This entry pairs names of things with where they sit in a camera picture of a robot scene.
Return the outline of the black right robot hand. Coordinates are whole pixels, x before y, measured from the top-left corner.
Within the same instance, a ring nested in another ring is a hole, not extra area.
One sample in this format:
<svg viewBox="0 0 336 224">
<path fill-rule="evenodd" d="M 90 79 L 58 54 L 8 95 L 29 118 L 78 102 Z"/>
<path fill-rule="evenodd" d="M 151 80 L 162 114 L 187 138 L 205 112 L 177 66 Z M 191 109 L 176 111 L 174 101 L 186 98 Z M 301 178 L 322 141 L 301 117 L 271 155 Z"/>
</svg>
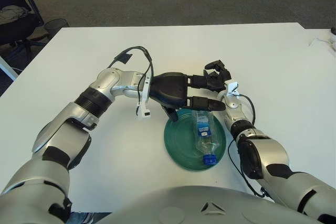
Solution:
<svg viewBox="0 0 336 224">
<path fill-rule="evenodd" d="M 203 74 L 206 79 L 206 89 L 216 92 L 225 90 L 225 81 L 232 79 L 221 60 L 208 63 L 204 67 Z"/>
</svg>

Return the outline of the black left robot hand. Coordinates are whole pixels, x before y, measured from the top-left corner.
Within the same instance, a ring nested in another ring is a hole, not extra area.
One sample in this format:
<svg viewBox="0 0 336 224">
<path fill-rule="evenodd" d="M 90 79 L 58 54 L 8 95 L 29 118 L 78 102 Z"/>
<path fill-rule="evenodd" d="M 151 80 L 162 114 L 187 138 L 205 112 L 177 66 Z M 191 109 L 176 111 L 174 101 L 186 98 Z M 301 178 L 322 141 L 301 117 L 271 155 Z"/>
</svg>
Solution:
<svg viewBox="0 0 336 224">
<path fill-rule="evenodd" d="M 158 102 L 172 122 L 179 120 L 177 110 L 224 111 L 226 105 L 218 100 L 188 96 L 187 88 L 206 89 L 204 75 L 188 76 L 180 72 L 167 72 L 153 77 L 149 96 Z"/>
</svg>

